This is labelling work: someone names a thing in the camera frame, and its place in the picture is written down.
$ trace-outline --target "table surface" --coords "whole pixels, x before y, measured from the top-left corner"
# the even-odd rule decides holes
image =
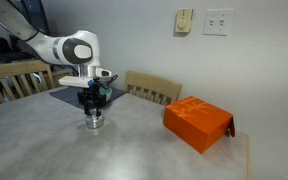
[[[247,179],[243,133],[200,154],[163,125],[164,106],[125,94],[88,129],[49,92],[0,105],[0,179]]]

